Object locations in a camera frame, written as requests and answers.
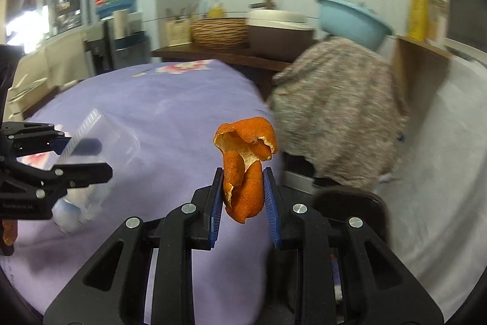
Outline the clear plastic cup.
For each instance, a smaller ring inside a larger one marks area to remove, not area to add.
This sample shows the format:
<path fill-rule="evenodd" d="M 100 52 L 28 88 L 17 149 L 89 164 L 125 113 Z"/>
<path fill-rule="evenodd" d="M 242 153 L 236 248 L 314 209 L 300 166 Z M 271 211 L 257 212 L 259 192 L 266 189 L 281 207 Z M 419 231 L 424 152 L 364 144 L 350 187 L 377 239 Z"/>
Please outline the clear plastic cup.
<path fill-rule="evenodd" d="M 109 119 L 99 109 L 92 110 L 57 160 L 58 165 L 102 163 L 110 165 L 119 176 L 139 151 L 139 140 L 129 129 Z M 53 220 L 63 233 L 76 229 L 99 215 L 102 204 L 113 191 L 115 178 L 109 182 L 71 187 L 53 207 Z"/>

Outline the orange peel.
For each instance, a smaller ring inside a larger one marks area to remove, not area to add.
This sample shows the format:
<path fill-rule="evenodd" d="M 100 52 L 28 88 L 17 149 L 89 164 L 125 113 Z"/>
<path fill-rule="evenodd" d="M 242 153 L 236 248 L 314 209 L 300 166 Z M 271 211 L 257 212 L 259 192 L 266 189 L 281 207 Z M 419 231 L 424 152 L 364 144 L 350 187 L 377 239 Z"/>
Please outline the orange peel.
<path fill-rule="evenodd" d="M 243 224 L 264 205 L 262 164 L 278 153 L 274 128 L 263 117 L 223 123 L 213 143 L 223 157 L 225 210 Z"/>

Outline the water dispenser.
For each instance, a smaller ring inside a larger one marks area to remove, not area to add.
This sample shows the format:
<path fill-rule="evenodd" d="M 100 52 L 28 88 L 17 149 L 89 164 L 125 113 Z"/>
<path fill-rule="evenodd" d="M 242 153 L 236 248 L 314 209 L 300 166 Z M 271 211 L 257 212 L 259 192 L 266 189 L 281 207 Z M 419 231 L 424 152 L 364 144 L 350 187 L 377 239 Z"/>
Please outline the water dispenser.
<path fill-rule="evenodd" d="M 91 76 L 150 63 L 150 37 L 142 27 L 142 13 L 130 12 L 123 28 L 113 16 L 102 19 L 84 32 L 87 67 Z"/>

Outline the white cloth cover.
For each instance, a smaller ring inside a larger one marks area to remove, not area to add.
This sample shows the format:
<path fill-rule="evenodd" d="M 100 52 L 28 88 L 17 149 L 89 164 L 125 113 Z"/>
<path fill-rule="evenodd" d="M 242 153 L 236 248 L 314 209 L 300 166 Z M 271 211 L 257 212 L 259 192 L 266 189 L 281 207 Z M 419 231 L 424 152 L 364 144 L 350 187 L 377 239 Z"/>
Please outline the white cloth cover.
<path fill-rule="evenodd" d="M 405 151 L 378 194 L 391 249 L 450 319 L 486 268 L 486 68 L 428 63 L 412 91 Z"/>

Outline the purple floral tablecloth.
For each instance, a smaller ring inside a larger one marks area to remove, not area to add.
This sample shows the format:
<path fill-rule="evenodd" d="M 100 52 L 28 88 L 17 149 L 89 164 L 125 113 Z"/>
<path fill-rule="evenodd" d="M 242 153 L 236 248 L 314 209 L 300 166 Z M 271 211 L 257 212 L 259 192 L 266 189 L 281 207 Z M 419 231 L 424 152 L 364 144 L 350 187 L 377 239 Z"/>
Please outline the purple floral tablecloth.
<path fill-rule="evenodd" d="M 157 219 L 209 185 L 222 163 L 213 137 L 220 125 L 272 112 L 254 84 L 230 66 L 211 61 L 170 72 L 145 64 L 87 79 L 58 95 L 33 116 L 73 133 L 91 111 L 128 129 L 139 149 L 99 216 L 73 233 L 52 221 L 22 221 L 15 252 L 1 265 L 12 286 L 43 313 L 68 281 L 131 216 Z M 238 224 L 221 220 L 215 247 L 192 256 L 199 324 L 252 324 L 265 295 L 271 242 L 265 214 Z"/>

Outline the paper towel roll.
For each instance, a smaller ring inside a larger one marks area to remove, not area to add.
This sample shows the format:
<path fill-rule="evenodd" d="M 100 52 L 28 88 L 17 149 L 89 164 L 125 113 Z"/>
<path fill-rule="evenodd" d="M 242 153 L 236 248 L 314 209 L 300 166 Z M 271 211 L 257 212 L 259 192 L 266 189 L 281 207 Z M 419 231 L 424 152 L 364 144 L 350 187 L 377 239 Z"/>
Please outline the paper towel roll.
<path fill-rule="evenodd" d="M 115 40 L 123 39 L 130 34 L 128 15 L 128 9 L 120 9 L 112 13 Z"/>

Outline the floral cloth cover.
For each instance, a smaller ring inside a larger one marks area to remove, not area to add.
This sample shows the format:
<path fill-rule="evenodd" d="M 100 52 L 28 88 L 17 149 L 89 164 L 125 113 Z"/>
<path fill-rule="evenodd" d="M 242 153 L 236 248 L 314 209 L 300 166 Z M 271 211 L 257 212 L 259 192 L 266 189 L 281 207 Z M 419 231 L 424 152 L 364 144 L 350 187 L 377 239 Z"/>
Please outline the floral cloth cover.
<path fill-rule="evenodd" d="M 268 106 L 282 152 L 305 159 L 317 178 L 362 190 L 394 167 L 408 120 L 390 63 L 336 36 L 273 77 Z"/>

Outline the beige chopstick holder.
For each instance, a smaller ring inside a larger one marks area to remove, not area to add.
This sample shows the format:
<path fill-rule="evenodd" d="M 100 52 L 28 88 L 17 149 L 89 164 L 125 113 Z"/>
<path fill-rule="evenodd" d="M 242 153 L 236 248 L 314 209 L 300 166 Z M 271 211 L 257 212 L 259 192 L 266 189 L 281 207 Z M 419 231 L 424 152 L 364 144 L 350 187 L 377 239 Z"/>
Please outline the beige chopstick holder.
<path fill-rule="evenodd" d="M 167 21 L 165 30 L 168 47 L 191 43 L 191 21 L 188 18 Z"/>

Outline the woven basin sink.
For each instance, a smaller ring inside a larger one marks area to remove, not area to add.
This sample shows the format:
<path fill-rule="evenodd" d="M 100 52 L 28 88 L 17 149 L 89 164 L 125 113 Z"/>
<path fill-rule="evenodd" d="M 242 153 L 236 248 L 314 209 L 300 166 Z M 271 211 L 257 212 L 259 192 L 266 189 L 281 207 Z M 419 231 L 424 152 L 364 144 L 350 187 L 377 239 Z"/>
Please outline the woven basin sink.
<path fill-rule="evenodd" d="M 245 18 L 204 18 L 191 25 L 193 41 L 208 49 L 243 49 L 248 47 Z"/>

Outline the dark wooden counter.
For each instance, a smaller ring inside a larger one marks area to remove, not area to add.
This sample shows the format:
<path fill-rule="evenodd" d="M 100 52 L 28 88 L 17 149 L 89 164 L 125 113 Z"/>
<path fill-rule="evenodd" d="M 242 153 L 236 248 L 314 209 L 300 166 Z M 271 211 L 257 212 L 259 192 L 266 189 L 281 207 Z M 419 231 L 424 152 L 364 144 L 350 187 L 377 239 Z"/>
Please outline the dark wooden counter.
<path fill-rule="evenodd" d="M 272 72 L 282 72 L 290 63 L 276 61 L 255 56 L 248 48 L 245 49 L 209 49 L 196 44 L 183 44 L 173 47 L 163 47 L 151 51 L 153 58 L 169 60 L 193 61 L 200 59 L 218 59 L 230 65 L 239 65 Z"/>

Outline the yellow soap bottle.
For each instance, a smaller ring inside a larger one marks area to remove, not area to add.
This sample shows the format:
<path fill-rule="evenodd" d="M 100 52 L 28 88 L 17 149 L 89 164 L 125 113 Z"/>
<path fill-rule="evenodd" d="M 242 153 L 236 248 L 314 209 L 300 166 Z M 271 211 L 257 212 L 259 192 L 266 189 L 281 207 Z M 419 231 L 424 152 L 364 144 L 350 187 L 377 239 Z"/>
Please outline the yellow soap bottle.
<path fill-rule="evenodd" d="M 220 0 L 214 0 L 206 13 L 206 17 L 211 19 L 226 18 L 227 12 L 223 2 Z"/>

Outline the yellow box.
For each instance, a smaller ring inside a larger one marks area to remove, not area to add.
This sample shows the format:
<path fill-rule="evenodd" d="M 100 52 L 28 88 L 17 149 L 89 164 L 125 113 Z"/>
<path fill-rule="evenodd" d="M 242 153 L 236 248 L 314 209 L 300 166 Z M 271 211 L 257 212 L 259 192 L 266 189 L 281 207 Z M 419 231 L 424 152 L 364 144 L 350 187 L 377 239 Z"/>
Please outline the yellow box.
<path fill-rule="evenodd" d="M 425 41 L 428 32 L 428 0 L 410 0 L 408 37 Z"/>

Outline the light blue plastic basin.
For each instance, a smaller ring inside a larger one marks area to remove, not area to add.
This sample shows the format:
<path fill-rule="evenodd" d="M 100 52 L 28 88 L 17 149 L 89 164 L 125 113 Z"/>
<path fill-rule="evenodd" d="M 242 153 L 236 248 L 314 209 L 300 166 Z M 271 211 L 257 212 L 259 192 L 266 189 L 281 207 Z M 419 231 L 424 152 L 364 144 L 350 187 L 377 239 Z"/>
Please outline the light blue plastic basin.
<path fill-rule="evenodd" d="M 376 51 L 384 38 L 393 35 L 392 27 L 376 13 L 343 0 L 316 0 L 320 29 L 333 36 L 349 39 Z"/>

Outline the brass faucet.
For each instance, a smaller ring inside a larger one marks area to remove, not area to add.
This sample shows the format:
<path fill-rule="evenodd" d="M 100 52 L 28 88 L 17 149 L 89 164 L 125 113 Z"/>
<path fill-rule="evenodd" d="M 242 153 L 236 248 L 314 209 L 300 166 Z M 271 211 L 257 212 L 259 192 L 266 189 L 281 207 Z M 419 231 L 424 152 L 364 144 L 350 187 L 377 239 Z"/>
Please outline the brass faucet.
<path fill-rule="evenodd" d="M 251 3 L 249 7 L 251 9 L 276 10 L 276 3 L 274 0 L 262 0 L 260 2 Z"/>

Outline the white microwave oven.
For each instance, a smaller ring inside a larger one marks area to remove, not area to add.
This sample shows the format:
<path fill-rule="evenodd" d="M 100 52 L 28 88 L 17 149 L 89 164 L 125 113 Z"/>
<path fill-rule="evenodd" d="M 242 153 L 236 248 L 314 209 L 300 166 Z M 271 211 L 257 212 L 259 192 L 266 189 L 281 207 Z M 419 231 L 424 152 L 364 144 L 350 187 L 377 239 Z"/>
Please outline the white microwave oven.
<path fill-rule="evenodd" d="M 487 0 L 447 0 L 446 48 L 486 66 Z"/>

